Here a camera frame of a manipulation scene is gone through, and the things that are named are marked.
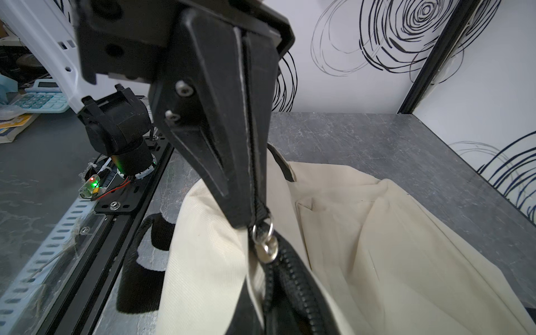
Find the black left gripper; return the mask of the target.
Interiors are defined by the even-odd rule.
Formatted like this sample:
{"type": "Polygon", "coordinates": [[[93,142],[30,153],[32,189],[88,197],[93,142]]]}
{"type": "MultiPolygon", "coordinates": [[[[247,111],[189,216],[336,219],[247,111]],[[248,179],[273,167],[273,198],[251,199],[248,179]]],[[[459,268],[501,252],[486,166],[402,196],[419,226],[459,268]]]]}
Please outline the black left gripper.
{"type": "Polygon", "coordinates": [[[230,225],[251,224],[251,150],[241,29],[280,56],[295,35],[262,1],[74,1],[80,71],[149,83],[154,121],[199,174],[230,225]]]}

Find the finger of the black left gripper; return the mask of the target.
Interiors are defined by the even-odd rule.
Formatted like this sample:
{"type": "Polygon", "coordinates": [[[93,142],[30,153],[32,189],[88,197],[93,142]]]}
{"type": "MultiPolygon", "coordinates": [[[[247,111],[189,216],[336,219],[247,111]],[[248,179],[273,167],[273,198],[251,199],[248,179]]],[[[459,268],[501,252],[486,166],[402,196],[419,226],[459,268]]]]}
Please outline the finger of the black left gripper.
{"type": "Polygon", "coordinates": [[[268,37],[248,32],[244,35],[244,56],[253,187],[253,222],[257,223],[268,215],[266,206],[267,141],[278,76],[279,55],[268,37]]]}

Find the cream canvas backpack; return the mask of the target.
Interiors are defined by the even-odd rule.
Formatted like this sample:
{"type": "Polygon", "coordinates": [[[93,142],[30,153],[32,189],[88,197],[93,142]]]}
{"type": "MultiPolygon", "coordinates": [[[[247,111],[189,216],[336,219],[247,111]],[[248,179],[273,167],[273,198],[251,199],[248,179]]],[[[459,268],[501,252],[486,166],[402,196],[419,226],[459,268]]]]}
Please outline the cream canvas backpack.
{"type": "MultiPolygon", "coordinates": [[[[274,236],[312,276],[334,333],[535,333],[501,270],[393,181],[278,154],[267,178],[274,236]]],[[[266,328],[267,289],[247,232],[198,181],[177,219],[156,333],[266,328]]]]}

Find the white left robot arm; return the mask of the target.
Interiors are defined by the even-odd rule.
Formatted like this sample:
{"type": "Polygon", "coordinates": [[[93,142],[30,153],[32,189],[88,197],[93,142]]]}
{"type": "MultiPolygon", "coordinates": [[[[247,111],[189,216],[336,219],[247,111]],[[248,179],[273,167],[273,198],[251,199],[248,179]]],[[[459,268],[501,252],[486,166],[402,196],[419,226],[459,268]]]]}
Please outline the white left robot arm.
{"type": "Polygon", "coordinates": [[[261,1],[3,1],[1,20],[67,96],[94,149],[146,170],[155,125],[230,225],[269,217],[267,140],[295,37],[261,1]]]}

